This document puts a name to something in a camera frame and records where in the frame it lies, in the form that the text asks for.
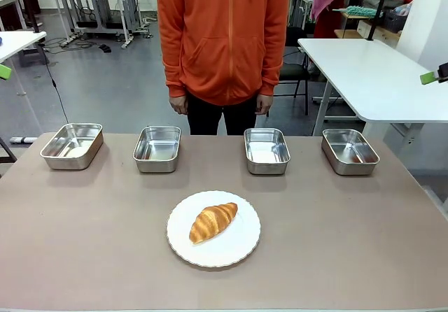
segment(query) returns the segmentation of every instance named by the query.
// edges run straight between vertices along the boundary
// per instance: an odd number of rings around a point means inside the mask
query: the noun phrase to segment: pastry
[[[237,211],[238,205],[233,202],[204,208],[191,226],[190,240],[196,244],[218,235],[230,225]]]

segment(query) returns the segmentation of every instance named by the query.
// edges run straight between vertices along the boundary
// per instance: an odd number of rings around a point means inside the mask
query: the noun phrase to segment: orange hoodie
[[[157,0],[171,97],[211,104],[273,95],[279,82],[288,0]]]

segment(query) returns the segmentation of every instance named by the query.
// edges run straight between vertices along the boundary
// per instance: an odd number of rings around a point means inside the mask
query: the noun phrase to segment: green clip
[[[422,85],[427,85],[429,83],[433,83],[434,81],[437,81],[438,79],[435,77],[434,72],[430,72],[427,74],[423,74],[420,76],[420,81]]]
[[[11,69],[0,64],[0,79],[8,80],[11,77]]]

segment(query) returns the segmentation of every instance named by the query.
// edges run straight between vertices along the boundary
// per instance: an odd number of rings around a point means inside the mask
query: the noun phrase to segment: hand
[[[264,115],[266,114],[272,106],[272,102],[274,101],[274,97],[269,95],[261,95],[257,96],[257,111],[256,115]]]
[[[173,107],[174,111],[179,115],[188,114],[188,100],[186,95],[183,97],[170,97],[169,104],[171,104],[171,107]]]

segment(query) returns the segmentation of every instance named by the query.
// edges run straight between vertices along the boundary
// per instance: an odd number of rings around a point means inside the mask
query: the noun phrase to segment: white plate
[[[196,217],[207,206],[233,202],[238,211],[230,225],[212,239],[193,244],[190,230]],[[167,222],[171,248],[189,263],[201,267],[226,267],[249,255],[260,238],[260,219],[252,205],[235,194],[223,191],[196,193],[181,201]]]

